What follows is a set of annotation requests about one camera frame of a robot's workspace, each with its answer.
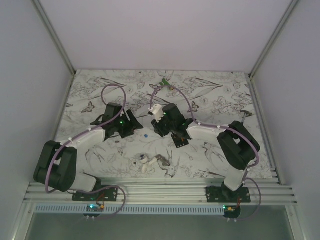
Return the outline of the black fuse box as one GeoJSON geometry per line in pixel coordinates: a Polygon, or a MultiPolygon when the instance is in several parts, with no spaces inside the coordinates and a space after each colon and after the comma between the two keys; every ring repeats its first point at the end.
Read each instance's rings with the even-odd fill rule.
{"type": "Polygon", "coordinates": [[[175,147],[177,149],[189,145],[189,141],[186,138],[181,138],[181,137],[173,135],[172,140],[173,140],[175,147]]]}

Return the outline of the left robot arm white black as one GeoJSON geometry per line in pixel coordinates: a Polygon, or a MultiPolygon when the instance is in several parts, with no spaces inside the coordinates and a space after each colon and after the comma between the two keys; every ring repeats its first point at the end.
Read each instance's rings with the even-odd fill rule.
{"type": "Polygon", "coordinates": [[[33,179],[45,185],[48,193],[55,190],[80,191],[89,200],[96,201],[102,195],[102,188],[97,185],[96,177],[81,173],[77,168],[78,157],[113,137],[115,133],[126,138],[142,128],[131,110],[125,111],[122,105],[109,103],[104,114],[84,132],[62,142],[50,140],[44,144],[33,179]]]}

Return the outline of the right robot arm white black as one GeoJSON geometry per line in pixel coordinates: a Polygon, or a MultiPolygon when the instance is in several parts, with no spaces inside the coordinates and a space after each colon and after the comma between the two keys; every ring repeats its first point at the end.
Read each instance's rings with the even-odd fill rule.
{"type": "Polygon", "coordinates": [[[240,195],[249,169],[260,161],[261,147],[244,125],[239,121],[229,125],[201,123],[195,118],[185,118],[173,103],[166,106],[155,104],[148,111],[154,117],[151,124],[155,133],[161,137],[171,134],[177,148],[188,145],[189,140],[217,140],[229,164],[218,192],[226,202],[234,202],[240,195]]]}

